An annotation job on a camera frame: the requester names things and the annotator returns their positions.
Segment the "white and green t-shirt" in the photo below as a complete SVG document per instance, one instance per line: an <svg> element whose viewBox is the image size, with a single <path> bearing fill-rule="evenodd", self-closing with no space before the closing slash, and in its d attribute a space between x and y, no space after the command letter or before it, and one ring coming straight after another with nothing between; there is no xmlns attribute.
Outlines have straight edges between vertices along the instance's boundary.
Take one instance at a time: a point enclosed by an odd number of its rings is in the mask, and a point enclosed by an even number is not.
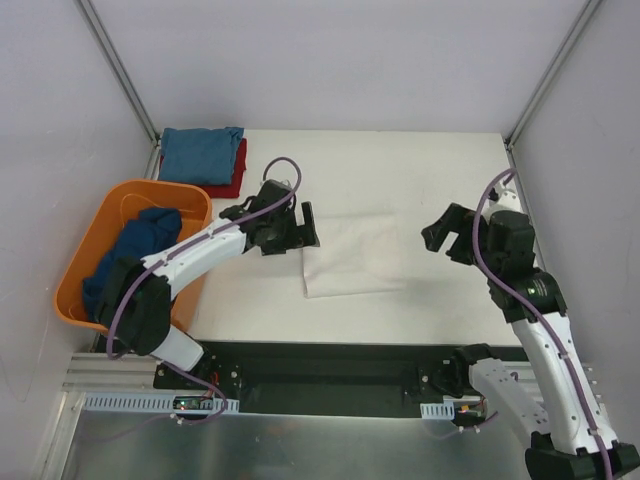
<svg viewBox="0 0 640 480"><path fill-rule="evenodd" d="M396 219L390 214L319 217L318 247L302 251L308 299L392 292L403 288Z"/></svg>

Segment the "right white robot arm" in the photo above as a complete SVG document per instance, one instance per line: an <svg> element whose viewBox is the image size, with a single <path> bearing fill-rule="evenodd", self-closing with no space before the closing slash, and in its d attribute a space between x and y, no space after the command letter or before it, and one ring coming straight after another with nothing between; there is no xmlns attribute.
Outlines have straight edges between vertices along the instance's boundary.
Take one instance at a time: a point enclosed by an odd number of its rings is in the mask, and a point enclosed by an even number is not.
<svg viewBox="0 0 640 480"><path fill-rule="evenodd" d="M447 256L486 276L542 400L536 402L486 344L456 349L430 374L430 385L450 397L477 392L487 400L521 441L532 479L620 479L638 469L638 449L618 438L589 385L557 281L535 264L535 231L517 194L490 192L475 210L452 203L421 232L431 252L449 234L456 239Z"/></svg>

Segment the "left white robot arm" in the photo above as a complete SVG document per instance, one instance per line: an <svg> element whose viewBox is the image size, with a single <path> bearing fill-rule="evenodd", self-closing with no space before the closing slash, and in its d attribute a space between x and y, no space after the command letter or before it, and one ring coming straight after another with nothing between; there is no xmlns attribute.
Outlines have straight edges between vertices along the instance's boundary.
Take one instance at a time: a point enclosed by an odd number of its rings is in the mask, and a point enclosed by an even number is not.
<svg viewBox="0 0 640 480"><path fill-rule="evenodd" d="M216 266L257 248L262 255L317 247L311 202L294 189L267 180L258 194L224 209L204 230L141 259L117 260L107 278L95 318L107 340L151 356L176 372L188 388L211 387L218 368L212 353L174 326L177 296Z"/></svg>

